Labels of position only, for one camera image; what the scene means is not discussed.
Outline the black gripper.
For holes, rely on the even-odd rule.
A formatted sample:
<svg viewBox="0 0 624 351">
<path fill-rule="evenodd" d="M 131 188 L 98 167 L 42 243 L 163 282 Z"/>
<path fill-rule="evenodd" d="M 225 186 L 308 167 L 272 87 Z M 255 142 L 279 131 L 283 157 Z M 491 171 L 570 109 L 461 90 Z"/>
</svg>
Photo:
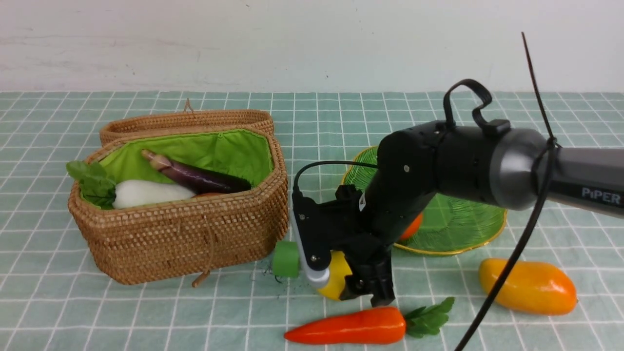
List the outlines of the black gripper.
<svg viewBox="0 0 624 351">
<path fill-rule="evenodd" d="M 392 304 L 396 296 L 391 270 L 393 245 L 393 191 L 388 184 L 370 184 L 359 190 L 342 184 L 336 199 L 326 205 L 338 233 L 334 248 L 345 254 L 351 273 L 339 300 L 371 295 L 372 307 Z"/>
</svg>

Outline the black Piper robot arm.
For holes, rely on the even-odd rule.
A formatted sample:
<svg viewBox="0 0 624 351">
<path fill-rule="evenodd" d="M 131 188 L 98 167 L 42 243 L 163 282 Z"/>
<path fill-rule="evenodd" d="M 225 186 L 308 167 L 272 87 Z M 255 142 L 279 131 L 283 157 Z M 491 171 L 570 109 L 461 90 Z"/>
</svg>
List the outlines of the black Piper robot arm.
<svg viewBox="0 0 624 351">
<path fill-rule="evenodd" d="M 442 194 L 521 211 L 550 200 L 623 217 L 623 150 L 566 148 L 507 120 L 483 126 L 428 122 L 381 141 L 370 182 L 350 195 L 348 229 L 367 238 L 340 245 L 350 265 L 339 299 L 394 301 L 390 246 Z"/>
</svg>

